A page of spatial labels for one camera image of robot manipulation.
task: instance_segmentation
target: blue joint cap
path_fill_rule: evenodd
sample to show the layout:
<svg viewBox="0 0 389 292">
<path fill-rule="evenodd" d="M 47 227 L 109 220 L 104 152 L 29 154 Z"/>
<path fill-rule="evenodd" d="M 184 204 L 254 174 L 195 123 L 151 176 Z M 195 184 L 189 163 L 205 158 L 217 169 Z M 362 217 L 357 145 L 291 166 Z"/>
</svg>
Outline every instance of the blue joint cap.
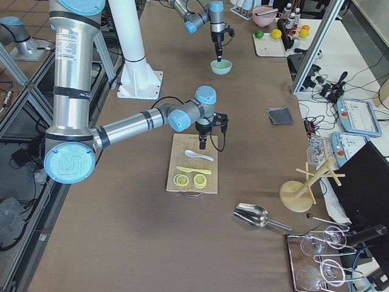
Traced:
<svg viewBox="0 0 389 292">
<path fill-rule="evenodd" d="M 216 103 L 216 90 L 211 86 L 200 86 L 196 90 L 196 99 L 206 105 L 214 105 Z"/>
<path fill-rule="evenodd" d="M 95 154 L 87 145 L 65 142 L 50 149 L 44 158 L 44 169 L 62 184 L 75 184 L 86 179 L 95 168 Z"/>
<path fill-rule="evenodd" d="M 189 115 L 181 109 L 174 109 L 168 115 L 168 122 L 170 126 L 177 132 L 182 132 L 185 129 L 189 128 L 191 125 Z"/>
<path fill-rule="evenodd" d="M 209 4 L 209 9 L 215 13 L 222 12 L 224 10 L 223 2 L 222 1 L 212 1 Z"/>
<path fill-rule="evenodd" d="M 187 28 L 188 33 L 190 34 L 197 32 L 197 26 L 194 23 L 191 23 L 190 21 L 187 21 L 185 23 L 185 27 Z"/>
<path fill-rule="evenodd" d="M 105 6 L 105 0 L 58 0 L 58 2 L 71 12 L 83 16 L 99 14 Z"/>
<path fill-rule="evenodd" d="M 22 21 L 15 16 L 6 16 L 0 19 L 0 23 L 5 26 L 22 26 Z"/>
</svg>

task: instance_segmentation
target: white spoon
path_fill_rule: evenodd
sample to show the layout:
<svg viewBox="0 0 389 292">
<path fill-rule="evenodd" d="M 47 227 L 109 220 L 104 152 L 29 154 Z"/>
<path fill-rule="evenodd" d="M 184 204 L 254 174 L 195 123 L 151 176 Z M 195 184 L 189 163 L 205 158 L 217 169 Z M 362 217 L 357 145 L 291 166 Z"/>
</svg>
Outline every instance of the white spoon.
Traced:
<svg viewBox="0 0 389 292">
<path fill-rule="evenodd" d="M 185 150 L 185 155 L 191 158 L 204 158 L 213 161 L 213 157 L 193 152 L 192 150 Z"/>
</svg>

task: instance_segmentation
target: lemon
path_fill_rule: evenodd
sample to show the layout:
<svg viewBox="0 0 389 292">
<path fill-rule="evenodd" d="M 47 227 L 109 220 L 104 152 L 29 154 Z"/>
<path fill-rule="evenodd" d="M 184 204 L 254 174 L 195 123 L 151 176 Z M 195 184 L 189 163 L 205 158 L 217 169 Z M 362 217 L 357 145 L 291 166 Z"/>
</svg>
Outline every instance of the lemon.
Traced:
<svg viewBox="0 0 389 292">
<path fill-rule="evenodd" d="M 299 36 L 301 38 L 306 38 L 309 35 L 309 32 L 306 29 L 301 29 Z"/>
<path fill-rule="evenodd" d="M 203 189 L 207 185 L 207 178 L 204 175 L 199 173 L 198 175 L 194 176 L 193 184 L 198 189 Z"/>
<path fill-rule="evenodd" d="M 264 36 L 264 33 L 262 30 L 259 30 L 255 33 L 255 37 L 256 38 L 262 38 Z"/>
<path fill-rule="evenodd" d="M 273 39 L 277 40 L 282 36 L 282 32 L 279 29 L 274 29 L 271 33 Z"/>
<path fill-rule="evenodd" d="M 189 183 L 189 178 L 186 175 L 181 175 L 180 173 L 178 173 L 174 176 L 173 182 L 176 186 L 185 187 Z"/>
</svg>

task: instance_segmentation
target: yellow knife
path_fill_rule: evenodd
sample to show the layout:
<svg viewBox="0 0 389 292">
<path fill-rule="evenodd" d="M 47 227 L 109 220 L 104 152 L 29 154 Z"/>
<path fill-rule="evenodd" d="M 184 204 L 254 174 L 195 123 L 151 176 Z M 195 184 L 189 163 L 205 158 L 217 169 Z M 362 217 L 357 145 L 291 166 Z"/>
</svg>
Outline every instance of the yellow knife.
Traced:
<svg viewBox="0 0 389 292">
<path fill-rule="evenodd" d="M 182 172 L 199 172 L 205 175 L 210 175 L 212 172 L 209 169 L 191 169 L 190 167 L 176 166 L 178 170 Z"/>
</svg>

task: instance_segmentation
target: folded cloth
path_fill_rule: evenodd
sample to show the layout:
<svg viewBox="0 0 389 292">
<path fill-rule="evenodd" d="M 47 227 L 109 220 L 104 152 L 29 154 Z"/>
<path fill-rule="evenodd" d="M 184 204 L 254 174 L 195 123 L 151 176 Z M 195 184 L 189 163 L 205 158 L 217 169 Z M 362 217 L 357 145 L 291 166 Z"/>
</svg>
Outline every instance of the folded cloth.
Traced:
<svg viewBox="0 0 389 292">
<path fill-rule="evenodd" d="M 267 115 L 270 117 L 273 125 L 293 125 L 294 120 L 288 107 L 285 108 L 269 108 Z"/>
</svg>

